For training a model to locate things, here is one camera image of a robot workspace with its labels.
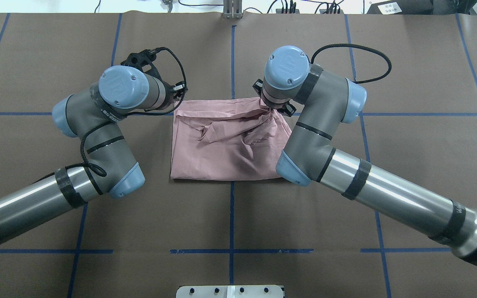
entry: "white label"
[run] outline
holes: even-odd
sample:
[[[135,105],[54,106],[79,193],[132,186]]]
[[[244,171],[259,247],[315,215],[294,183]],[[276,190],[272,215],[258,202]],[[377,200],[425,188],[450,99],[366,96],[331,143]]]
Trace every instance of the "white label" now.
[[[394,14],[402,12],[402,9],[399,7],[399,4],[397,4],[397,2],[379,5],[378,9],[382,14]]]

